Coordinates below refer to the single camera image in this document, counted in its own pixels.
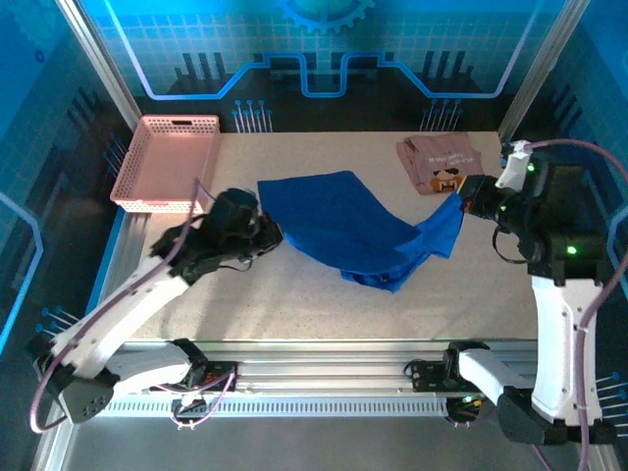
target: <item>folded shirt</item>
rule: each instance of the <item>folded shirt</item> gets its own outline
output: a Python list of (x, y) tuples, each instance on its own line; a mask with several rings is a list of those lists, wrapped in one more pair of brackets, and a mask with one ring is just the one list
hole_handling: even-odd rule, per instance
[(258, 192), (293, 247), (346, 280), (392, 292), (430, 255), (448, 258), (462, 224), (457, 193), (411, 226), (349, 171), (259, 182)]
[(420, 194), (457, 191), (464, 177), (484, 173), (466, 132), (413, 135), (396, 145), (396, 153)]

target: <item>black cable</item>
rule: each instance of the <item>black cable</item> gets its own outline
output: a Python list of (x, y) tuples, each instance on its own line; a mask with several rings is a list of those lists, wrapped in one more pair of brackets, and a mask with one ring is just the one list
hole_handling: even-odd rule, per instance
[(176, 419), (179, 420), (178, 415), (179, 414), (185, 414), (186, 412), (189, 412), (190, 410), (195, 409), (196, 407), (201, 407), (203, 405), (207, 405), (207, 402), (203, 401), (202, 403), (197, 403), (197, 404), (192, 404), (189, 405), (188, 407), (183, 407), (182, 404), (179, 404), (175, 407), (175, 410), (173, 410), (173, 415), (175, 416)]
[(504, 257), (503, 255), (501, 255), (501, 253), (499, 253), (499, 249), (497, 248), (497, 236), (499, 235), (499, 233), (503, 233), (503, 231), (499, 226), (497, 226), (493, 232), (493, 249), (495, 250), (496, 254), (499, 255), (499, 258), (504, 262), (510, 263), (512, 265), (523, 265), (524, 263), (528, 263), (527, 260), (513, 260), (511, 258)]
[[(458, 421), (453, 420), (449, 416), (447, 416), (445, 419), (446, 419), (447, 422), (449, 422), (450, 424), (452, 424), (452, 425), (454, 425), (456, 427), (459, 426), (459, 425), (467, 425), (468, 427), (475, 427), (475, 426), (481, 424), (482, 422), (485, 422), (486, 420), (490, 419), (491, 416), (497, 411), (497, 408), (494, 406), (486, 414), (480, 415), (482, 405), (484, 405), (484, 403), (479, 405), (478, 407), (475, 407), (475, 409), (477, 409), (477, 414), (475, 414), (474, 420), (469, 420), (468, 422), (458, 422)], [(467, 415), (467, 413), (468, 413), (470, 418), (471, 418), (472, 415), (474, 415), (473, 412), (471, 412), (471, 411), (458, 411), (458, 413), (460, 413), (460, 412), (465, 412), (462, 415)]]
[(408, 361), (408, 362), (407, 362), (407, 364), (403, 367), (403, 374), (404, 374), (407, 378), (412, 379), (412, 375), (411, 375), (411, 374), (410, 374), (410, 375), (408, 375), (408, 368), (410, 368), (410, 367), (412, 366), (412, 363), (414, 363), (415, 361), (420, 361), (420, 360), (418, 360), (418, 359), (417, 359), (417, 360), (411, 360), (411, 361)]
[(216, 270), (220, 270), (221, 268), (229, 268), (230, 270), (234, 270), (236, 272), (244, 273), (244, 272), (248, 272), (251, 269), (252, 266), (253, 266), (253, 260), (249, 259), (248, 263), (246, 264), (246, 268), (244, 268), (244, 269), (232, 267), (231, 265), (219, 265)]

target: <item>white bracket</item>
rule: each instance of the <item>white bracket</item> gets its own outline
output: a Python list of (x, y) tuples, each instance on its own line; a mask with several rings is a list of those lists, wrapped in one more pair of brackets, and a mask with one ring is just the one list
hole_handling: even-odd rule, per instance
[(494, 405), (506, 386), (530, 389), (533, 383), (497, 359), (494, 352), (471, 348), (460, 352), (458, 357), (460, 376), (477, 386)]
[(528, 163), (532, 155), (532, 150), (526, 149), (526, 146), (529, 144), (530, 142), (527, 140), (513, 142), (514, 150), (508, 155), (506, 168), (501, 172), (495, 186), (498, 188), (512, 188), (515, 191), (523, 189), (523, 183), (528, 172)]
[[(539, 362), (532, 405), (550, 422), (580, 424), (576, 397), (576, 334), (587, 307), (602, 290), (593, 280), (567, 280), (557, 287), (553, 280), (532, 277), (539, 317)], [(596, 318), (585, 339), (585, 392), (589, 425), (602, 418), (596, 389)]]
[[(162, 259), (158, 256), (142, 260), (139, 267), (131, 274), (121, 287), (111, 293), (101, 304), (109, 302), (118, 293), (127, 289), (135, 280), (150, 272)], [(62, 364), (72, 364), (75, 367), (75, 376), (94, 378), (102, 371), (105, 364), (150, 317), (164, 307), (175, 297), (183, 294), (189, 285), (181, 277), (172, 277), (167, 268), (155, 275), (124, 297), (118, 304), (106, 312), (89, 329), (78, 345), (70, 350)], [(71, 326), (65, 332), (57, 335), (52, 341), (52, 354), (57, 356), (61, 350), (77, 334), (79, 329), (94, 315), (98, 307)]]
[(110, 373), (120, 380), (114, 385), (114, 398), (157, 385), (174, 385), (189, 371), (187, 354), (173, 343), (159, 348), (130, 353), (116, 353), (107, 362)]

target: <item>gear graphic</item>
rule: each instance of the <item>gear graphic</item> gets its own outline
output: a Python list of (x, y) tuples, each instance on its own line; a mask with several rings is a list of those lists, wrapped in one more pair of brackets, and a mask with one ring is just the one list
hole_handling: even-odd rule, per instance
[(343, 26), (353, 27), (356, 19), (364, 20), (367, 8), (374, 7), (373, 0), (277, 0), (284, 10), (284, 18), (292, 19), (295, 27), (305, 26), (309, 32), (315, 29), (321, 34), (330, 30), (340, 32)]
[(54, 0), (5, 0), (22, 33), (39, 49), (45, 49), (60, 24)]

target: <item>glass panel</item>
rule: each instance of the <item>glass panel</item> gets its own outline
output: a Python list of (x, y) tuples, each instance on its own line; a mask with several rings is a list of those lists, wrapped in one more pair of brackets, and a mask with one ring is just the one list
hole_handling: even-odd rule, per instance
[(223, 131), (269, 131), (242, 118), (269, 111), (273, 131), (486, 131), (564, 1), (83, 3), (143, 113), (219, 114)]
[(131, 133), (54, 2), (2, 2), (0, 41), (0, 467), (29, 469), (23, 347), (72, 321), (43, 309), (85, 312), (117, 211), (108, 145)]
[[(624, 0), (592, 0), (515, 137), (587, 140), (609, 150), (626, 166), (627, 123), (628, 9)], [(589, 168), (585, 177), (588, 216), (603, 232), (616, 227), (616, 237), (611, 236), (607, 242), (609, 265), (616, 267), (628, 244), (626, 184), (597, 154), (577, 147), (555, 148), (553, 152), (576, 158)], [(616, 289), (600, 310), (596, 340), (599, 378), (613, 371), (619, 372), (622, 382), (628, 377), (624, 336), (627, 295), (624, 277), (621, 289)], [(616, 394), (612, 391), (601, 392), (600, 396)], [(611, 399), (603, 404), (614, 406), (620, 402), (625, 401)], [(624, 404), (608, 413), (625, 411)], [(611, 422), (625, 425), (628, 417)], [(625, 434), (624, 430), (618, 429), (618, 433)], [(627, 442), (620, 443), (624, 456), (628, 456)]]

